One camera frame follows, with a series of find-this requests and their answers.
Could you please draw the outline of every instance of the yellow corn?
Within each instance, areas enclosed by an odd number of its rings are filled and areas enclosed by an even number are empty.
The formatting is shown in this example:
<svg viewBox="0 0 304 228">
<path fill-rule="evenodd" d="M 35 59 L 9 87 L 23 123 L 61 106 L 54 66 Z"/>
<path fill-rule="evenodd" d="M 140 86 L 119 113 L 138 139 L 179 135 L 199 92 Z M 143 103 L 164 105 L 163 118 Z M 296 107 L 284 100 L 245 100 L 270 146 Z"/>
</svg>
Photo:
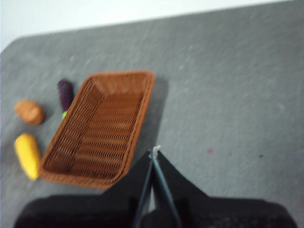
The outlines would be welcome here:
<svg viewBox="0 0 304 228">
<path fill-rule="evenodd" d="M 26 175 L 33 181 L 37 179 L 41 157 L 35 137 L 29 133 L 23 133 L 15 141 L 15 150 Z"/>
</svg>

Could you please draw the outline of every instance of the brown wicker basket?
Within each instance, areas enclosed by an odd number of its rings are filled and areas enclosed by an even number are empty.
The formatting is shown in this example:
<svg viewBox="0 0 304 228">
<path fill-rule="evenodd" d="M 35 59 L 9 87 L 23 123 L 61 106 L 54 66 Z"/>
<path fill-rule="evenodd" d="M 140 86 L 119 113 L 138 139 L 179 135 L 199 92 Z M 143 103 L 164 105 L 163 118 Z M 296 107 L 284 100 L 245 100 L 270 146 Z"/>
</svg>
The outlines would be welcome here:
<svg viewBox="0 0 304 228">
<path fill-rule="evenodd" d="M 154 76 L 96 73 L 82 84 L 40 165 L 41 177 L 106 189 L 129 170 Z"/>
</svg>

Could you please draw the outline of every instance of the gray tablecloth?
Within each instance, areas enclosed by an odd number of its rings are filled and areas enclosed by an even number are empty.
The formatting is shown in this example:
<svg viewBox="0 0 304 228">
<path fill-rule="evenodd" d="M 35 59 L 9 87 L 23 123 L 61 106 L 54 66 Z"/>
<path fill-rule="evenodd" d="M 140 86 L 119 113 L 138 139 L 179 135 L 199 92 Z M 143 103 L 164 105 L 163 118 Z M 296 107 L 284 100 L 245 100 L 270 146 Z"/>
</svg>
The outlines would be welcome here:
<svg viewBox="0 0 304 228">
<path fill-rule="evenodd" d="M 285 2 L 20 38 L 1 54 L 1 227 L 53 194 L 102 193 L 37 180 L 13 143 L 36 136 L 41 152 L 61 121 L 57 82 L 75 90 L 98 71 L 150 69 L 156 84 L 134 155 L 154 144 L 211 196 L 263 198 L 304 226 L 304 3 Z M 47 116 L 24 124 L 15 103 Z"/>
</svg>

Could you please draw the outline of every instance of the gray fabric surface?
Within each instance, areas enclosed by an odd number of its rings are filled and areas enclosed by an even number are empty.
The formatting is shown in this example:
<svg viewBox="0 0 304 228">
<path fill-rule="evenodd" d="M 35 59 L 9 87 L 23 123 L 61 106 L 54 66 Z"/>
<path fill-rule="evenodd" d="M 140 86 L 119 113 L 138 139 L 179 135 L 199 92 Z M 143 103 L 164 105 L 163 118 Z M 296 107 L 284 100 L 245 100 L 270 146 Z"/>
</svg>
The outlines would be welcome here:
<svg viewBox="0 0 304 228">
<path fill-rule="evenodd" d="M 61 121 L 61 78 L 77 91 L 91 73 L 126 69 L 156 74 L 134 162 L 160 144 L 208 195 L 275 201 L 304 227 L 303 12 L 304 3 L 285 2 L 10 44 L 1 54 L 1 227 L 33 199 L 103 192 L 28 180 L 13 143 L 29 132 L 47 148 Z M 42 125 L 14 114 L 22 98 L 45 108 Z"/>
</svg>

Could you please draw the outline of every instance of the purple eggplant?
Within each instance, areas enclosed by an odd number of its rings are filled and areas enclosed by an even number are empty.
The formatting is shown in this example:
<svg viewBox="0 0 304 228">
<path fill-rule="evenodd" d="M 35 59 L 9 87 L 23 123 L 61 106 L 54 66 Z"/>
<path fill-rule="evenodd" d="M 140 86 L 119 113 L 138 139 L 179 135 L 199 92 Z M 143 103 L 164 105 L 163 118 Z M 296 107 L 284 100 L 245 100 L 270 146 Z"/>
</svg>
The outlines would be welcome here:
<svg viewBox="0 0 304 228">
<path fill-rule="evenodd" d="M 62 79 L 57 84 L 59 90 L 59 99 L 61 102 L 62 110 L 68 110 L 74 99 L 74 92 L 72 84 L 66 79 Z"/>
</svg>

